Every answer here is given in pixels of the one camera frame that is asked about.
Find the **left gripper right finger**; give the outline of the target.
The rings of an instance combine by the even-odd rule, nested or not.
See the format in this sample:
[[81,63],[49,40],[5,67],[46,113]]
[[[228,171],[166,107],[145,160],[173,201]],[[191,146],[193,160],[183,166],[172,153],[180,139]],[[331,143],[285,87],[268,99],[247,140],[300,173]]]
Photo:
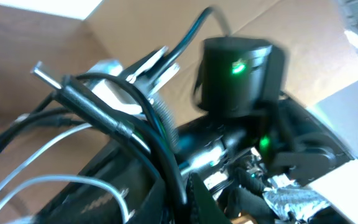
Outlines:
[[197,173],[190,173],[186,183],[189,223],[231,224],[219,209],[209,190]]

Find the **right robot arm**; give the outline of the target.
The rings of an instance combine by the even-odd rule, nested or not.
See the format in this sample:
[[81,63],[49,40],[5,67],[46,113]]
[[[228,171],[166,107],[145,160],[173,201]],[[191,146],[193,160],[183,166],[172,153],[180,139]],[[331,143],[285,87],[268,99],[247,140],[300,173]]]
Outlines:
[[194,92],[205,115],[179,128],[185,223],[358,223],[358,158],[282,91],[285,51],[264,39],[203,42]]

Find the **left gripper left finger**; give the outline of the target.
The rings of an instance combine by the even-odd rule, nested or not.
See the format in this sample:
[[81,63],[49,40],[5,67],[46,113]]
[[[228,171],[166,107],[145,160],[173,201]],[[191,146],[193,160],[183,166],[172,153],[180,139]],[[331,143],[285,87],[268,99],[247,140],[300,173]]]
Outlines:
[[36,223],[163,222],[164,181],[154,179],[115,140],[108,141],[79,175],[104,182],[110,189],[70,182],[36,214]]

